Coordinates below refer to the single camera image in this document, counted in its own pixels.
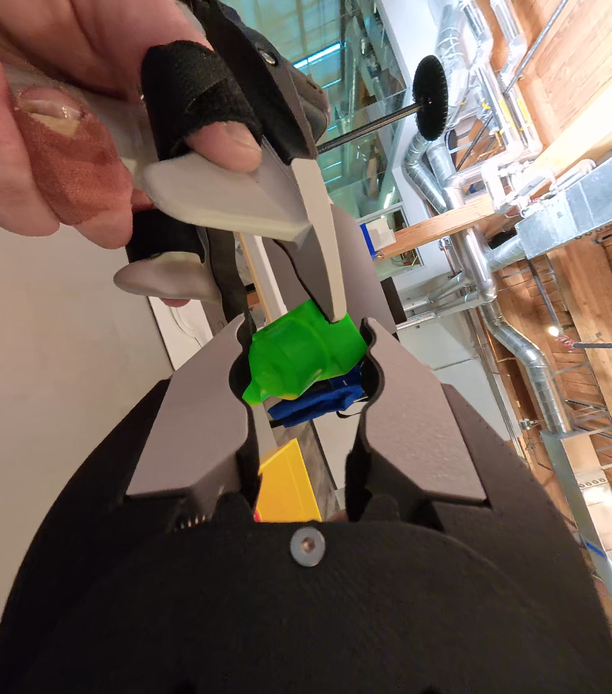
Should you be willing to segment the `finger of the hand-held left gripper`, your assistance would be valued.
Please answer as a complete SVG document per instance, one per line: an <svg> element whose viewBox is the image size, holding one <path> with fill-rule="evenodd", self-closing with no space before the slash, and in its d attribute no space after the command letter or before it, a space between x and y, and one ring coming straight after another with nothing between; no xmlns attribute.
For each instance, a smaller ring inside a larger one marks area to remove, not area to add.
<svg viewBox="0 0 612 694"><path fill-rule="evenodd" d="M301 285L334 324L345 317L347 307L331 204L319 165L307 158L284 164L266 138L261 150L258 186L266 218L275 225L267 236L283 245Z"/></svg>
<svg viewBox="0 0 612 694"><path fill-rule="evenodd" d="M235 240L232 232L208 229L210 270L219 290L221 309L230 323L242 316L238 337L252 337L255 324L250 315L248 292L241 280L235 257Z"/></svg>

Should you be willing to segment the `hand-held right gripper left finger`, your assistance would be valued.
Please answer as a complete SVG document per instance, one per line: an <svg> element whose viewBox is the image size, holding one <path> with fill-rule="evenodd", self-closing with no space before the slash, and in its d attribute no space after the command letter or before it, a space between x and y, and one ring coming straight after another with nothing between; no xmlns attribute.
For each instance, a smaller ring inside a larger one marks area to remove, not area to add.
<svg viewBox="0 0 612 694"><path fill-rule="evenodd" d="M126 494L182 496L191 507L215 507L241 493L255 507L259 448L242 392L250 381L250 330L234 318L169 381Z"/></svg>

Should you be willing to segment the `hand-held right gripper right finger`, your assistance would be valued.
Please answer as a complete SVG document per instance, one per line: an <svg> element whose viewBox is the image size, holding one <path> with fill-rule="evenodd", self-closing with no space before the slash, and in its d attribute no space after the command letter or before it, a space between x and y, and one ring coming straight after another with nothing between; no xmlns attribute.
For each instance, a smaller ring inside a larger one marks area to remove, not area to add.
<svg viewBox="0 0 612 694"><path fill-rule="evenodd" d="M434 373L374 318L364 318L362 384L369 397L345 464L345 507L363 519L388 496L413 522L432 502L484 507L487 493Z"/></svg>

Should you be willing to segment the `yellow plastic bin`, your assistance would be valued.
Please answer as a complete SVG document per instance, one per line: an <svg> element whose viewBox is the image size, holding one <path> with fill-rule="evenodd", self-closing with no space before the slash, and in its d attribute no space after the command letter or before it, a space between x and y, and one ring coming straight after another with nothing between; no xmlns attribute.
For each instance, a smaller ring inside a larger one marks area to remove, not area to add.
<svg viewBox="0 0 612 694"><path fill-rule="evenodd" d="M260 523L321 522L319 507L294 438L259 467L260 490L253 519Z"/></svg>

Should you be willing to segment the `green plastic block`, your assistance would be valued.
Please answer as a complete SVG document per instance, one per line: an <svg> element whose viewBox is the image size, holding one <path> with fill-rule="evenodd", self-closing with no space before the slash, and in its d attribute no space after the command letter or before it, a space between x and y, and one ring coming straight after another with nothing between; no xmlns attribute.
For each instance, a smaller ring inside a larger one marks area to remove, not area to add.
<svg viewBox="0 0 612 694"><path fill-rule="evenodd" d="M331 324L307 300L253 335L242 397L250 406L269 397L295 400L314 383L349 373L367 348L348 314Z"/></svg>

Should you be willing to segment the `wood-rimmed black board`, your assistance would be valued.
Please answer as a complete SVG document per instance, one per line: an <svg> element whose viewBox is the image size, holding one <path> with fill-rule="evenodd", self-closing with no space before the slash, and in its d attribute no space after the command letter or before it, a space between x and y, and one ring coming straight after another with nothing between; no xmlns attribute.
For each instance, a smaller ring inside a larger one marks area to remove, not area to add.
<svg viewBox="0 0 612 694"><path fill-rule="evenodd" d="M396 323L388 306L383 287L371 259L363 231L345 210L331 205L336 239L344 279L348 314L360 327L364 318L374 318L393 337ZM262 239L266 263L274 275L285 310L291 310L309 299L285 251L273 239Z"/></svg>

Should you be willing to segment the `blue and white box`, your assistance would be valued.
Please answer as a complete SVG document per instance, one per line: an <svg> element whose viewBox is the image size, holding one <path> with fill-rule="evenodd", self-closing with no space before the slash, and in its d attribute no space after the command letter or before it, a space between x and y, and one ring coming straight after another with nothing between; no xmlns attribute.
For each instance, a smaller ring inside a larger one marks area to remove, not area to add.
<svg viewBox="0 0 612 694"><path fill-rule="evenodd" d="M385 216L361 222L359 227L363 232L366 246L373 261L382 257L381 252L384 248L396 242L395 232L388 225Z"/></svg>

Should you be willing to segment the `white board stand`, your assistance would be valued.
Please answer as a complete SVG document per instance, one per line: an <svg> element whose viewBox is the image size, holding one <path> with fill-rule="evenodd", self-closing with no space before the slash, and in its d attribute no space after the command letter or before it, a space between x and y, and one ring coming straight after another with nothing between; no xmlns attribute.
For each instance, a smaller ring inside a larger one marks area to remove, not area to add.
<svg viewBox="0 0 612 694"><path fill-rule="evenodd" d="M174 370L191 359L224 327L218 305L190 300L182 307L169 307L159 298L149 297L149 305Z"/></svg>

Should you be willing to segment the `blue jacket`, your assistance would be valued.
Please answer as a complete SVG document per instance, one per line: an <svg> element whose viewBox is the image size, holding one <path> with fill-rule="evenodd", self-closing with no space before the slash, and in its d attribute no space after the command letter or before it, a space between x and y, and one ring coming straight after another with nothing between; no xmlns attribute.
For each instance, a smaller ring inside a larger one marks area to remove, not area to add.
<svg viewBox="0 0 612 694"><path fill-rule="evenodd" d="M342 376L315 382L295 400L281 400L268 409L272 428L293 428L325 414L336 413L346 419L344 412L353 404L366 402L369 397L362 388L362 362Z"/></svg>

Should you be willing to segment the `silver pipe run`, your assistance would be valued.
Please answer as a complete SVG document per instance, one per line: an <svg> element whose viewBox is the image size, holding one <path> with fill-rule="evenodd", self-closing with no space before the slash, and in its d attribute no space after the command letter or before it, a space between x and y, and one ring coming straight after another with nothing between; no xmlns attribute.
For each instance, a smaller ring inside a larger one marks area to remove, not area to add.
<svg viewBox="0 0 612 694"><path fill-rule="evenodd" d="M506 214L527 200L527 192L504 191L503 178L521 173L537 158L543 145L522 95L512 83L518 62L527 53L525 34L509 1L491 1L509 56L499 74L491 66L493 36L484 13L475 1L445 1L440 15L435 55L448 86L448 115L442 126L423 126L405 153L405 176L415 191L438 213L458 211L466 205L464 190L483 182L492 211ZM445 134L463 114L466 97L476 89L484 97L487 124L495 121L503 150L483 163L457 170ZM434 317L446 317L477 308L484 324L505 348L523 364L536 396L545 428L568 433L569 418L559 397L551 366L543 352L504 318L496 300L493 274L525 256L517 237L489 252L475 223L462 223L456 233L441 232L451 239L462 270L428 295Z"/></svg>

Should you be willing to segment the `black pole with round disc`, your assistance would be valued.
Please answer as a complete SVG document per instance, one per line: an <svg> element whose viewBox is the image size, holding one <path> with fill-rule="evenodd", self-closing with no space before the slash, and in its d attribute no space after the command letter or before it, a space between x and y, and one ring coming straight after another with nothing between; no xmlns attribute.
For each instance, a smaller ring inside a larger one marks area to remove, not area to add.
<svg viewBox="0 0 612 694"><path fill-rule="evenodd" d="M413 102L409 106L319 144L318 154L351 143L411 115L415 115L417 130L423 138L430 142L437 140L448 122L448 82L443 65L435 55L425 56L417 65L412 94Z"/></svg>

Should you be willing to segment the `rectangular metal duct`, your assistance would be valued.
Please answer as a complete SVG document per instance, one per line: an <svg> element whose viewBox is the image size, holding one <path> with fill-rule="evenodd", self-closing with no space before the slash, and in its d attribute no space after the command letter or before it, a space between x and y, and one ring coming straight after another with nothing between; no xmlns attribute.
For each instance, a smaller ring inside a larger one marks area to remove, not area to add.
<svg viewBox="0 0 612 694"><path fill-rule="evenodd" d="M612 223L612 157L516 224L527 259Z"/></svg>

